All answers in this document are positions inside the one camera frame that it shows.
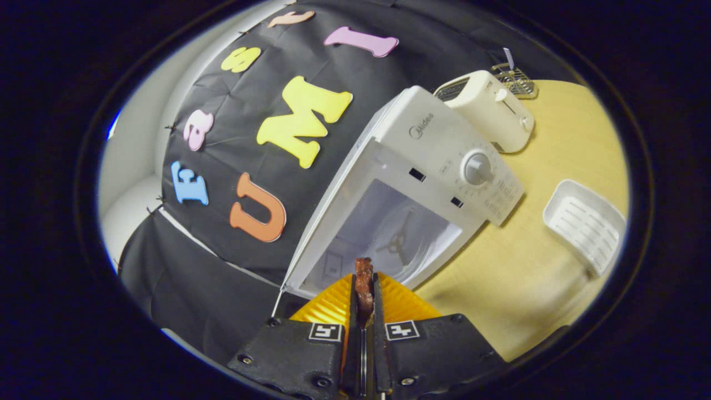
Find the white microwave oven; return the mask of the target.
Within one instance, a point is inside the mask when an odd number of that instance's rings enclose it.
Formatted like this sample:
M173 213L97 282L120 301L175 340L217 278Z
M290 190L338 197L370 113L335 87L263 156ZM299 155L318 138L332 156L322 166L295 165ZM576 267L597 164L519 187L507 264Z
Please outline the white microwave oven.
M404 89L371 118L296 247L281 293L312 299L357 258L414 289L525 190L499 152L426 89Z

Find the white rectangular tray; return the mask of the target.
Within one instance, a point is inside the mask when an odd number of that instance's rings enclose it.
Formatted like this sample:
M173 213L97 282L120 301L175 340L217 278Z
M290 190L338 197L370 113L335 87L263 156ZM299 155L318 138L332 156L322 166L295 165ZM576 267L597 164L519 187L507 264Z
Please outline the white rectangular tray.
M604 276L619 258L627 220L606 198L577 181L559 182L542 219L593 277Z

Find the cream toaster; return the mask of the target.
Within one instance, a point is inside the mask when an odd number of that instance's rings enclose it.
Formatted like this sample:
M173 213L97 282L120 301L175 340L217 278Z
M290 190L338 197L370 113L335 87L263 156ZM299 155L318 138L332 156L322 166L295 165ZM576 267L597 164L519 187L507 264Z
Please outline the cream toaster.
M530 141L535 117L510 89L485 70L442 84L434 96L463 116L500 153L516 153Z

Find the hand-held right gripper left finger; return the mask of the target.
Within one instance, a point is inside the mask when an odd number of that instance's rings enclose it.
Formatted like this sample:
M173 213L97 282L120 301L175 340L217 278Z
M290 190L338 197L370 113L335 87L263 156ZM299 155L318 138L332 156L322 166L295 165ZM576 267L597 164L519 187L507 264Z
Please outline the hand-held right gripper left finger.
M270 317L228 369L295 398L340 398L357 387L357 304L353 274L291 317Z

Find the brown meat slice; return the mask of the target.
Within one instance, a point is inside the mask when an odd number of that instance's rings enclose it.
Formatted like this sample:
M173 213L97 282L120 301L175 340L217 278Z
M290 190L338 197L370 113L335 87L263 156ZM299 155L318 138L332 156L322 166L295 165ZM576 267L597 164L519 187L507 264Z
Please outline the brown meat slice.
M373 265L369 257L355 259L355 291L357 293L358 324L365 326L374 310L372 293Z

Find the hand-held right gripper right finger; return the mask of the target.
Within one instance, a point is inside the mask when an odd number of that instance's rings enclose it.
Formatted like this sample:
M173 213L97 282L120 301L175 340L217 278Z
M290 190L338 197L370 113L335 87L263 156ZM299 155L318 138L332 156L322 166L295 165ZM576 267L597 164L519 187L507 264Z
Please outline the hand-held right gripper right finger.
M383 273L373 289L375 383L386 397L453 398L507 367L464 314L441 314Z

